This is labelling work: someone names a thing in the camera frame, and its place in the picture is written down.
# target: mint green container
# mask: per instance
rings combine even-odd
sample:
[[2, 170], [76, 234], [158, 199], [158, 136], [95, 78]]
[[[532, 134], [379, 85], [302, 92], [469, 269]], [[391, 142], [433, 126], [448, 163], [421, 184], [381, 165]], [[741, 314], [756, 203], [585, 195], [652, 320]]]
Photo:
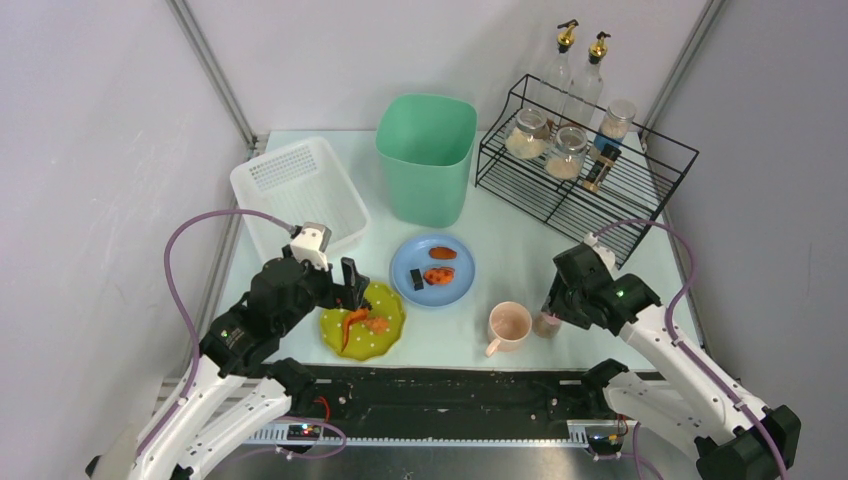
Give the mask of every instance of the mint green container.
[[427, 227], [453, 225], [462, 212], [477, 111], [441, 95], [396, 98], [377, 128], [377, 151], [395, 215]]

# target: black cap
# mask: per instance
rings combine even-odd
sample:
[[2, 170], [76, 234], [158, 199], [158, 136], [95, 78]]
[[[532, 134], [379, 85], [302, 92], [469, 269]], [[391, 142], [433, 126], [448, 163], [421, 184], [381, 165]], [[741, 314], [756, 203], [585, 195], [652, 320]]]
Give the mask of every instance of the black cap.
[[618, 159], [618, 156], [621, 155], [621, 150], [615, 148], [611, 143], [608, 143], [604, 146], [604, 151], [601, 152], [601, 156], [607, 157], [613, 162]]

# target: white dish rack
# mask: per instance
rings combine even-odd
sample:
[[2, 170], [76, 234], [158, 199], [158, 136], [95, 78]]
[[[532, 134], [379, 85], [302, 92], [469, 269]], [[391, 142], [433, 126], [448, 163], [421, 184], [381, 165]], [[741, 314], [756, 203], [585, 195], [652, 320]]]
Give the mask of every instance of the white dish rack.
[[[267, 152], [230, 173], [241, 208], [259, 210], [293, 225], [315, 222], [332, 235], [327, 256], [354, 248], [371, 218], [359, 192], [326, 139], [310, 137]], [[281, 255], [288, 233], [258, 217], [244, 222], [262, 263]]]

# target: spice rack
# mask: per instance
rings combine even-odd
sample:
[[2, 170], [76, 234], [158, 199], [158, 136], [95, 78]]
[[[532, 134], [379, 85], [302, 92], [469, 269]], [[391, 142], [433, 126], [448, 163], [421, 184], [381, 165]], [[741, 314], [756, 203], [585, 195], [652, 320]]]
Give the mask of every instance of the spice rack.
[[[594, 163], [588, 156], [578, 178], [560, 180], [545, 170], [547, 153], [532, 160], [519, 160], [504, 145], [510, 133], [506, 131], [507, 125], [519, 110], [526, 107], [555, 114], [563, 120], [561, 124], [571, 122], [580, 125], [590, 143], [598, 134], [597, 130], [574, 122], [529, 98], [528, 91], [539, 92], [544, 88], [554, 87], [530, 74], [524, 75], [512, 86], [498, 120], [480, 141], [474, 186], [491, 192], [577, 241], [581, 241], [588, 232], [595, 232], [618, 220], [656, 220], [698, 157], [698, 150], [634, 123], [640, 129], [640, 136], [651, 135], [651, 151], [662, 154], [665, 161], [643, 153], [636, 135], [629, 133], [620, 147], [621, 155], [600, 191], [589, 192], [581, 186]], [[594, 118], [606, 112], [598, 106], [595, 109]], [[619, 266], [630, 258], [649, 228], [625, 225], [605, 234], [604, 244], [615, 252]]]

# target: white wall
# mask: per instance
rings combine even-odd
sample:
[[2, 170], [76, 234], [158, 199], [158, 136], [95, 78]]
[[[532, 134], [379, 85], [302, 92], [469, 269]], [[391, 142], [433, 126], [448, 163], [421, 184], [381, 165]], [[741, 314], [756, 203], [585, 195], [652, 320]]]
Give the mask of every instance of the white wall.
[[612, 34], [600, 103], [645, 113], [704, 0], [218, 0], [191, 2], [254, 128], [373, 129], [391, 100], [431, 92], [472, 102], [480, 126], [509, 86], [556, 52], [577, 18], [571, 64]]
[[702, 149], [671, 215], [708, 343], [801, 418], [798, 479], [846, 468], [846, 20], [844, 0], [728, 2], [658, 125]]
[[[187, 334], [162, 251], [245, 148], [161, 0], [0, 6], [0, 465], [84, 478]], [[175, 249], [196, 311], [220, 224]]]

